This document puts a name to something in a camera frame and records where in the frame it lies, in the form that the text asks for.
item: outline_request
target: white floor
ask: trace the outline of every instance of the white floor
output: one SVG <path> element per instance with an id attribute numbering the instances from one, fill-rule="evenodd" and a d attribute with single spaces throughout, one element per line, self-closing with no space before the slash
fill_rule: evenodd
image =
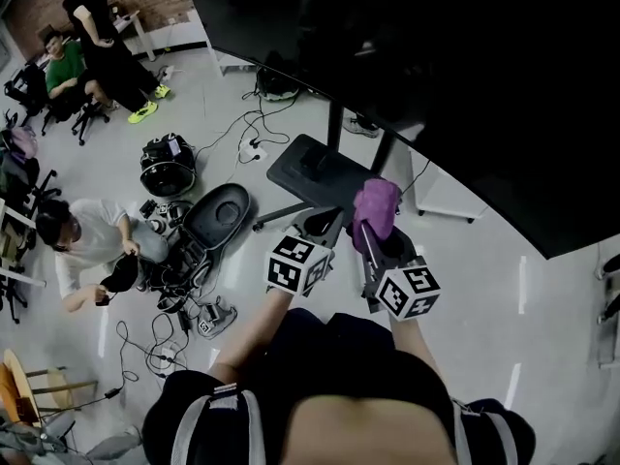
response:
<path id="1" fill-rule="evenodd" d="M 163 64 L 183 71 L 171 80 L 174 98 L 160 101 L 158 112 L 139 125 L 130 126 L 127 112 L 120 110 L 109 124 L 96 121 L 84 147 L 78 146 L 67 123 L 53 126 L 46 137 L 39 138 L 41 163 L 44 169 L 58 170 L 57 186 L 62 188 L 63 198 L 113 199 L 136 211 L 151 198 L 139 180 L 140 150 L 148 140 L 175 132 L 196 147 L 205 146 L 241 113 L 257 106 L 255 99 L 240 99 L 253 89 L 254 75 L 235 72 L 221 81 L 203 50 L 165 55 L 146 66 L 156 71 Z M 268 117 L 267 124 L 292 137 L 305 133 L 326 140 L 327 111 L 327 102 L 306 94 L 292 108 Z M 34 119 L 35 129 L 41 122 L 41 116 Z M 196 200 L 231 177 L 242 129 L 239 123 L 215 148 L 201 154 L 201 183 L 190 199 Z M 345 132 L 341 149 L 369 166 L 377 144 L 377 140 Z M 266 161 L 239 165 L 232 177 L 247 188 L 261 213 L 297 202 L 265 175 L 284 146 L 263 147 L 269 154 Z M 384 176 L 404 187 L 412 176 L 409 160 L 406 149 L 397 144 Z M 212 342 L 193 334 L 186 351 L 190 368 L 206 369 L 212 349 L 233 336 L 259 308 L 264 252 L 284 222 L 266 226 L 261 233 L 247 230 L 226 251 L 212 298 L 221 295 L 236 306 L 239 317 Z M 537 432 L 536 464 L 590 462 L 614 448 L 620 429 L 620 373 L 600 371 L 597 365 L 602 335 L 595 318 L 603 303 L 603 285 L 592 274 L 596 246 L 545 261 L 492 210 L 471 225 L 430 214 L 418 217 L 411 192 L 397 225 L 423 249 L 443 288 L 431 314 L 420 322 L 452 395 L 464 401 L 509 399 L 512 408 Z M 620 251 L 620 239 L 603 243 L 601 249 L 604 258 L 614 255 Z M 118 387 L 122 341 L 115 332 L 116 324 L 126 321 L 132 340 L 142 346 L 151 343 L 157 296 L 120 294 L 108 309 L 90 307 L 68 314 L 60 302 L 51 250 L 40 244 L 33 255 L 30 273 L 45 278 L 47 287 L 27 291 L 30 306 L 19 312 L 21 325 L 11 322 L 5 307 L 0 316 L 0 347 L 13 348 L 26 369 L 62 364 L 90 373 L 99 380 L 98 396 Z M 324 319 L 338 311 L 369 317 L 359 297 L 356 256 L 344 233 L 334 264 L 335 271 L 310 298 L 294 304 Z M 525 275 L 520 277 L 519 270 Z M 96 269 L 84 274 L 82 280 L 103 276 L 104 272 Z M 386 313 L 372 318 L 387 323 Z M 159 330 L 163 333 L 166 327 L 161 324 Z M 182 333 L 174 339 L 184 343 Z M 122 396 L 77 415 L 75 433 L 80 450 L 90 449 L 128 423 L 140 426 L 158 397 L 161 382 L 146 371 L 143 355 L 128 346 L 124 358 L 125 368 L 137 372 L 140 380 L 128 383 Z M 372 359 L 368 365 L 371 370 Z M 79 396 L 84 402 L 91 395 Z"/>

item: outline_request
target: yellow sneaker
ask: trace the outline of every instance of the yellow sneaker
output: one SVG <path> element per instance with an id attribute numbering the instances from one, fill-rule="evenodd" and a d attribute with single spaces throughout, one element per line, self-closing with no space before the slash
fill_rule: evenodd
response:
<path id="1" fill-rule="evenodd" d="M 140 121 L 142 121 L 142 119 L 148 115 L 150 115 L 151 113 L 153 113 L 155 110 L 157 110 L 157 104 L 155 102 L 147 102 L 146 105 L 144 107 L 142 107 L 140 110 L 135 111 L 134 113 L 132 113 L 129 116 L 129 123 L 130 124 L 138 124 Z"/>
<path id="2" fill-rule="evenodd" d="M 166 98 L 166 95 L 168 95 L 170 92 L 170 88 L 168 88 L 164 84 L 160 84 L 159 86 L 157 86 L 157 88 L 155 88 L 155 98 Z"/>

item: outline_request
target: brick wall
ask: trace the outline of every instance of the brick wall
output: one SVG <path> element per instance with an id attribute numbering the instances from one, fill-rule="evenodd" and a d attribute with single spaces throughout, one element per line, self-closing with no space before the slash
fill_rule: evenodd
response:
<path id="1" fill-rule="evenodd" d="M 118 3 L 128 12 L 139 9 L 144 30 L 153 31 L 165 27 L 168 19 L 187 21 L 187 12 L 194 8 L 192 0 L 108 0 Z M 30 58 L 43 50 L 37 36 L 48 24 L 55 29 L 71 26 L 60 0 L 13 0 L 4 19 L 17 46 L 24 57 Z"/>

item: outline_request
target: monitor stand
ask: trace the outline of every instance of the monitor stand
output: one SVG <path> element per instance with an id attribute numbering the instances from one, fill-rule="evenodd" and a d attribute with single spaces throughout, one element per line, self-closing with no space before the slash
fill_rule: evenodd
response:
<path id="1" fill-rule="evenodd" d="M 310 207 L 339 206 L 345 210 L 343 225 L 353 219 L 357 191 L 368 179 L 380 178 L 394 137 L 384 133 L 372 167 L 361 166 L 338 152 L 344 108 L 329 103 L 327 145 L 306 135 L 299 135 L 267 171 L 269 180 L 302 200 L 301 203 L 259 217 L 255 232 L 267 222 L 292 215 Z"/>

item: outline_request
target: green shirt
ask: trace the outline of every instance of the green shirt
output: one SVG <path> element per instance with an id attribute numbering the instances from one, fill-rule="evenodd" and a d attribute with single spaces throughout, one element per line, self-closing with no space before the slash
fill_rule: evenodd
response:
<path id="1" fill-rule="evenodd" d="M 65 56 L 60 60 L 51 59 L 47 66 L 46 86 L 49 93 L 56 86 L 60 86 L 66 80 L 79 78 L 85 70 L 82 60 L 81 45 L 78 42 L 69 41 L 65 44 Z"/>

